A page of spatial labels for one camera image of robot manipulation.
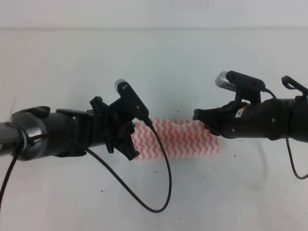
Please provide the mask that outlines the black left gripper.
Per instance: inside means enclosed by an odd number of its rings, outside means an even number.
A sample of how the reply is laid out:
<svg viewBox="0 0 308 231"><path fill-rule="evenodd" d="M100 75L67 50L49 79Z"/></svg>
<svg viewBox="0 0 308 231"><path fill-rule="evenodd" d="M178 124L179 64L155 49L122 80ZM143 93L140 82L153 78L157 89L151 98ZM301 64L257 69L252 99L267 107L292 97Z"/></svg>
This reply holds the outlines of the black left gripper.
<svg viewBox="0 0 308 231"><path fill-rule="evenodd" d="M108 153L114 149L121 152L129 161L140 155L135 149L131 135L135 132L133 116L122 99L107 105L99 96L94 97L92 106L92 135L90 147L105 145Z"/></svg>

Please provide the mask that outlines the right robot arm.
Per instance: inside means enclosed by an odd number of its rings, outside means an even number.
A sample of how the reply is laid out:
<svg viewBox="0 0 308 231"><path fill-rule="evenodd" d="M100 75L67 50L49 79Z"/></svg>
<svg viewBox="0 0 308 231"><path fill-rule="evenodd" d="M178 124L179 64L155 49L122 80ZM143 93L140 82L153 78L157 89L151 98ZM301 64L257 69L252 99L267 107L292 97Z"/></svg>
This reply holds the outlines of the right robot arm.
<svg viewBox="0 0 308 231"><path fill-rule="evenodd" d="M227 139L308 141L307 100L272 98L258 104L231 101L215 109L196 109L193 120L202 122L210 133Z"/></svg>

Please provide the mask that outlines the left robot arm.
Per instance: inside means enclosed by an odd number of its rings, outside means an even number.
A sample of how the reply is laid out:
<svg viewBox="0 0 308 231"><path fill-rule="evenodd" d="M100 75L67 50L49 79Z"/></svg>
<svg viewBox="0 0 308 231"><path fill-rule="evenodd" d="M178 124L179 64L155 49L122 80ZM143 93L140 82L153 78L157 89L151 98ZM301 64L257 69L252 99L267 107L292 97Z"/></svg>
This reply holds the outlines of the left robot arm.
<svg viewBox="0 0 308 231"><path fill-rule="evenodd" d="M47 106L32 107L12 114L0 125L0 155L12 154L21 147L19 160L47 156L80 157L90 147L105 145L109 153L121 152L128 160L140 153L135 149L133 115L121 98L111 105L99 96L92 109L78 111Z"/></svg>

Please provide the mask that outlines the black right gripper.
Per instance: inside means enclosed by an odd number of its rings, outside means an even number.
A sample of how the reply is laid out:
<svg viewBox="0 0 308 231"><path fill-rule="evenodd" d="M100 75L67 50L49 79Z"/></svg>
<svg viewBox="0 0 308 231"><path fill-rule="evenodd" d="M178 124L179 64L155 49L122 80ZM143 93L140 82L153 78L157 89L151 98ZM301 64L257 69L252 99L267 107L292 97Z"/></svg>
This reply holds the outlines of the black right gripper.
<svg viewBox="0 0 308 231"><path fill-rule="evenodd" d="M195 109L192 119L205 123L205 129L215 136L271 139L271 107L272 101L258 104L230 102L221 108Z"/></svg>

